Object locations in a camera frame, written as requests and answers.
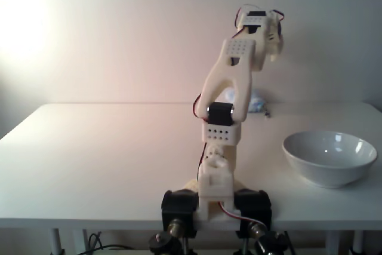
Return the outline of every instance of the cable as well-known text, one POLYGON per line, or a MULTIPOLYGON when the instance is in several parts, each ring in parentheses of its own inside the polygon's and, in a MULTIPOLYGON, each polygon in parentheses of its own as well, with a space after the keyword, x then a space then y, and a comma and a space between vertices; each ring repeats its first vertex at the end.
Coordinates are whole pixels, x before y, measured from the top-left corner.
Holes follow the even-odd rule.
POLYGON ((88 248, 89 248, 89 250, 94 249, 94 248, 97 246, 97 242, 98 242, 98 244, 100 245, 100 247, 103 248, 102 243, 101 243, 101 239, 100 239, 100 234, 101 234, 101 232, 99 232, 99 234, 92 233, 92 234, 89 236, 89 240, 88 240, 88 248), (93 245, 93 246, 90 246, 91 238, 92 238, 93 236, 95 237, 94 245, 93 245))
POLYGON ((222 205, 221 202, 218 202, 219 206, 220 206, 220 209, 226 214, 228 215, 229 217, 232 217, 232 218, 235 218, 235 219, 239 219, 239 220, 245 220, 245 221, 249 221, 249 222, 256 222, 258 224, 261 224, 261 225, 264 225, 265 228, 267 228, 267 226, 259 221, 259 220, 256 220, 256 219, 253 219, 253 218, 249 218, 249 217, 244 217, 244 216, 239 216, 239 215, 236 215, 236 214, 233 214, 231 212, 229 212, 228 210, 225 209, 225 207, 222 205))
POLYGON ((279 11, 279 10, 276 10, 276 9, 271 10, 271 11, 276 12, 277 14, 280 14, 280 15, 282 16, 281 19, 280 19, 279 21, 284 20, 284 18, 285 18, 285 14, 284 14, 283 12, 281 12, 281 11, 279 11))
POLYGON ((198 115, 197 115, 196 112, 195 112, 195 107, 196 107, 196 104, 198 103, 199 99, 201 98, 201 95, 202 95, 202 93, 200 93, 200 94, 196 97, 195 101, 194 101, 193 104, 192 104, 192 112, 193 112, 193 115, 194 115, 195 117, 197 117, 197 118, 199 118, 199 117, 198 117, 198 115))
POLYGON ((243 27, 242 29, 240 29, 239 31, 237 31, 236 34, 233 35, 231 38, 233 39, 233 38, 235 38, 236 36, 238 36, 241 32, 244 31, 244 29, 245 29, 245 27, 243 27))
POLYGON ((284 234, 285 234, 286 240, 288 240, 288 246, 289 246, 289 249, 291 250, 291 254, 296 255, 296 251, 294 250, 294 247, 292 245, 292 241, 291 241, 291 238, 289 237, 288 231, 285 231, 284 234))
POLYGON ((199 167, 201 167, 201 164, 203 162, 203 158, 204 158, 204 153, 205 153, 205 148, 207 146, 207 143, 204 143, 204 147, 203 147, 203 151, 202 151, 202 155, 201 155, 201 158, 199 160, 199 165, 198 165, 198 173, 196 174, 196 179, 199 180, 199 167))
POLYGON ((118 244, 111 244, 111 245, 105 245, 103 246, 103 248, 99 247, 99 248, 94 248, 92 250, 88 250, 88 251, 85 251, 85 252, 82 252, 82 253, 79 253, 77 255, 85 255, 85 254, 90 254, 94 251, 98 251, 98 250, 103 250, 105 248, 121 248, 123 250, 134 250, 134 248, 130 247, 130 246, 124 246, 124 245, 118 245, 118 244))

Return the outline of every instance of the black wire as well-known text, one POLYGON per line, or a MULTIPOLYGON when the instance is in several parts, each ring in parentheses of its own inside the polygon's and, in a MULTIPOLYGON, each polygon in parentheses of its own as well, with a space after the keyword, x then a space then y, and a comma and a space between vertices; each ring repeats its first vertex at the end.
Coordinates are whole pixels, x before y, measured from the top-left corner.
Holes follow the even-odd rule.
POLYGON ((205 147, 207 146, 207 143, 204 143, 204 147, 203 147, 203 152, 202 152, 202 155, 201 155, 201 158, 199 160, 199 165, 198 165, 198 173, 196 174, 196 179, 199 180, 199 167, 201 167, 201 164, 203 162, 203 157, 204 157, 204 152, 205 152, 205 147))
POLYGON ((103 250, 105 248, 121 248, 123 250, 134 250, 134 248, 130 247, 130 246, 124 246, 124 245, 116 245, 116 244, 111 244, 111 245, 105 245, 103 246, 103 248, 99 247, 99 248, 94 248, 92 250, 88 250, 88 251, 85 251, 85 252, 82 252, 82 253, 79 253, 77 255, 85 255, 85 254, 90 254, 94 251, 98 251, 98 250, 103 250))
POLYGON ((89 240, 88 240, 88 248, 89 248, 89 250, 91 249, 90 243, 91 243, 91 238, 92 238, 93 236, 95 237, 95 241, 97 241, 98 244, 100 244, 100 248, 103 248, 102 243, 101 243, 101 239, 100 239, 100 237, 98 236, 98 234, 92 233, 92 234, 89 236, 89 240))
POLYGON ((291 250, 291 254, 292 255, 296 255, 296 252, 294 250, 294 247, 292 245, 292 241, 291 241, 291 238, 289 237, 288 232, 285 231, 284 234, 285 234, 286 240, 288 240, 288 245, 289 245, 289 249, 291 250))

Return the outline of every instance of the black bracket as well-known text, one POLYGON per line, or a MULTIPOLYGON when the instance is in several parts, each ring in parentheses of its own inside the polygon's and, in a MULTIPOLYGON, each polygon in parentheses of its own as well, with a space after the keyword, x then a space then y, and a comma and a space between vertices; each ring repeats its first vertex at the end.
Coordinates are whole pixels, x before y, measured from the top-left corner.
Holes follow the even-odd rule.
POLYGON ((162 201, 163 230, 167 231, 171 221, 177 219, 184 225, 184 237, 195 238, 193 214, 198 207, 198 201, 198 194, 189 189, 167 191, 162 201))
MULTIPOLYGON (((235 192, 235 207, 240 210, 241 215, 263 222, 268 230, 272 220, 271 203, 265 191, 252 191, 241 189, 235 192)), ((241 220, 240 230, 236 231, 239 238, 249 238, 248 225, 250 222, 241 220)))

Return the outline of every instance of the white wall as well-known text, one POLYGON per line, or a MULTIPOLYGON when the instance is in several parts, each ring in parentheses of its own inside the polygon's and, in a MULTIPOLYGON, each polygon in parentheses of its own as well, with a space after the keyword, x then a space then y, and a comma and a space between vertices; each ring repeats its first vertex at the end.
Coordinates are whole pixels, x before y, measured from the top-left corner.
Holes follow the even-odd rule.
MULTIPOLYGON (((193 101, 243 3, 286 14, 282 57, 254 75, 266 99, 382 108, 380 0, 0 0, 0 137, 45 102, 193 101)), ((3 232, 15 254, 48 248, 3 232)))

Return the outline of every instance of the screw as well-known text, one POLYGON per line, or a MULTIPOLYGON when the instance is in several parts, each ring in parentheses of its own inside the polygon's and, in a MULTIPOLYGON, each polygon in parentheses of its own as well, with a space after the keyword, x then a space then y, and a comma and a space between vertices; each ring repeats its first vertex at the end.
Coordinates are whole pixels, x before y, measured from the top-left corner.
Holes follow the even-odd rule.
POLYGON ((161 234, 155 235, 156 242, 160 242, 162 240, 161 234))

